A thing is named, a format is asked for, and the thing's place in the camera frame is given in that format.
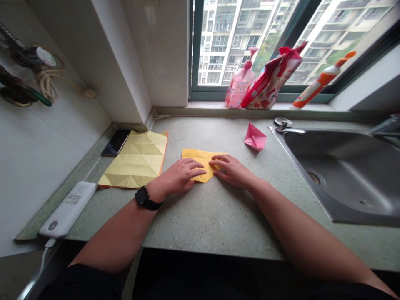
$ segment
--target apartment building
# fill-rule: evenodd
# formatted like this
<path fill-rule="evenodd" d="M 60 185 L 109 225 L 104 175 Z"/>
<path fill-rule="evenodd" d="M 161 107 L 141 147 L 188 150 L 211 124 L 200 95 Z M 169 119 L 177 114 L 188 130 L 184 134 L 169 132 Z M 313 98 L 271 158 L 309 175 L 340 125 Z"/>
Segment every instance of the apartment building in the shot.
<path fill-rule="evenodd" d="M 300 37 L 304 62 L 288 84 L 308 84 L 337 51 L 361 39 L 397 0 L 323 0 Z M 270 36 L 280 37 L 299 0 L 205 0 L 199 85 L 229 85 L 232 74 Z"/>
<path fill-rule="evenodd" d="M 281 33 L 298 0 L 205 0 L 200 43 L 199 85 L 229 85 L 269 31 Z M 286 11 L 278 10 L 280 5 Z"/>
<path fill-rule="evenodd" d="M 288 84 L 305 85 L 324 67 L 334 62 L 329 57 L 343 50 L 343 56 L 388 13 L 397 0 L 323 0 L 297 45 L 308 40 L 303 63 Z"/>

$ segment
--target orange glue bottle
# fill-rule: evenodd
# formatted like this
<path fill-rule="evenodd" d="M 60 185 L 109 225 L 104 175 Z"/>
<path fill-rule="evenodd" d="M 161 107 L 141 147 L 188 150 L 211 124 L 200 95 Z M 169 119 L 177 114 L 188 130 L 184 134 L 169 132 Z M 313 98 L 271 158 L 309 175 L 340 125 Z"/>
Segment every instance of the orange glue bottle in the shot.
<path fill-rule="evenodd" d="M 344 65 L 350 58 L 355 56 L 356 52 L 352 51 L 344 58 L 341 58 L 332 67 L 328 67 L 315 79 L 301 95 L 289 107 L 292 110 L 300 110 L 309 103 L 324 87 L 326 87 L 336 76 L 340 74 L 340 67 Z"/>

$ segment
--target glass pane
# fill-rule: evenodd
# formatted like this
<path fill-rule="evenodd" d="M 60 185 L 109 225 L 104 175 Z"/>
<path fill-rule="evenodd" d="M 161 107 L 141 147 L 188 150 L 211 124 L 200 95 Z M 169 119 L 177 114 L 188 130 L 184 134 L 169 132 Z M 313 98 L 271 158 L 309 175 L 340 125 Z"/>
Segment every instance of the glass pane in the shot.
<path fill-rule="evenodd" d="M 229 85 L 232 74 L 250 58 L 249 47 L 260 51 L 253 71 L 261 69 L 276 48 L 300 0 L 204 1 L 199 70 L 207 72 L 199 85 Z"/>
<path fill-rule="evenodd" d="M 308 85 L 323 69 L 352 50 L 357 55 L 342 66 L 342 73 L 393 24 L 390 13 L 396 0 L 341 0 L 321 2 L 296 46 L 308 41 L 303 63 L 287 85 Z"/>

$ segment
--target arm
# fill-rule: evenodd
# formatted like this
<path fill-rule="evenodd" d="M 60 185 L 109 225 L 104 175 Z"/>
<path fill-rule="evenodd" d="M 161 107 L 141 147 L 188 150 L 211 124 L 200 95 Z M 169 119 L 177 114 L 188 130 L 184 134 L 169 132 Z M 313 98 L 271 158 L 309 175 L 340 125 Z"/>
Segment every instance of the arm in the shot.
<path fill-rule="evenodd" d="M 206 174 L 204 167 L 192 158 L 181 159 L 160 177 L 146 185 L 150 199 L 162 202 L 172 193 L 185 193 L 194 184 L 191 178 Z M 69 266 L 86 265 L 108 273 L 120 273 L 130 266 L 145 238 L 157 211 L 139 207 L 129 201 L 87 242 Z"/>
<path fill-rule="evenodd" d="M 288 257 L 303 273 L 319 279 L 371 285 L 399 297 L 349 248 L 238 159 L 216 155 L 210 161 L 226 170 L 214 174 L 254 197 Z"/>

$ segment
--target hand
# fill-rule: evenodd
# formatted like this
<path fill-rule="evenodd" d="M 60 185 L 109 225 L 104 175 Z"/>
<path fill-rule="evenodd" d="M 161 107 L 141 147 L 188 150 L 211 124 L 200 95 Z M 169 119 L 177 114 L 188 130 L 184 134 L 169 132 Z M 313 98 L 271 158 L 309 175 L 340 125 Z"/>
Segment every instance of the hand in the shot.
<path fill-rule="evenodd" d="M 229 154 L 215 155 L 209 164 L 225 169 L 226 173 L 214 171 L 214 175 L 239 188 L 249 189 L 250 184 L 257 179 L 257 176 L 242 165 L 237 158 Z"/>
<path fill-rule="evenodd" d="M 195 169 L 204 166 L 193 158 L 182 158 L 174 163 L 161 176 L 150 181 L 146 189 L 150 199 L 158 202 L 163 201 L 166 196 L 173 193 L 185 193 L 193 187 L 195 183 L 191 178 L 206 174 L 206 170 Z"/>

